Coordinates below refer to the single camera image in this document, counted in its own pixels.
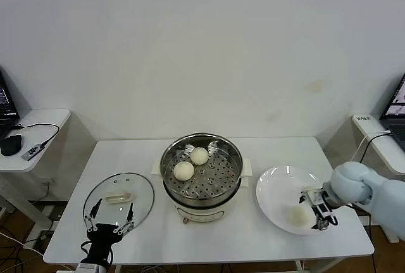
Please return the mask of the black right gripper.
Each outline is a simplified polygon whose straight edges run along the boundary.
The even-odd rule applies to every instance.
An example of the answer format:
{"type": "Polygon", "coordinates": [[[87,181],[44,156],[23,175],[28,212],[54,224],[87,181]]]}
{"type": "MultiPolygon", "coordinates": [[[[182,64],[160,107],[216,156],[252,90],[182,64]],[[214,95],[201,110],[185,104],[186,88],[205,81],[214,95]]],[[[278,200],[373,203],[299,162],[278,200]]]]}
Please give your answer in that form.
{"type": "MultiPolygon", "coordinates": [[[[304,187],[301,189],[300,197],[298,203],[308,203],[312,204],[310,192],[312,192],[311,187],[304,187]]],[[[335,217],[333,211],[324,203],[318,203],[311,206],[315,215],[316,223],[311,227],[314,230],[324,231],[328,229],[329,225],[337,226],[338,220],[335,217]]]]}

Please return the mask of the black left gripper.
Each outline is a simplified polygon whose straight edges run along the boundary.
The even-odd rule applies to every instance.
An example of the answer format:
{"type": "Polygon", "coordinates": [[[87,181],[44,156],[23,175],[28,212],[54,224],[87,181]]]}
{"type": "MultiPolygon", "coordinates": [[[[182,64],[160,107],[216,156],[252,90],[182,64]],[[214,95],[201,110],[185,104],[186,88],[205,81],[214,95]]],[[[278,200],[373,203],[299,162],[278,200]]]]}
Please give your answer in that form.
{"type": "Polygon", "coordinates": [[[112,265],[113,249],[112,246],[122,240],[122,235],[126,235],[134,228],[134,204],[130,204],[127,218],[123,226],[111,224],[96,224],[95,219],[101,205],[102,199],[90,207],[90,210],[84,210],[84,222],[87,229],[87,238],[90,242],[90,248],[87,252],[87,263],[96,265],[112,265]]]}

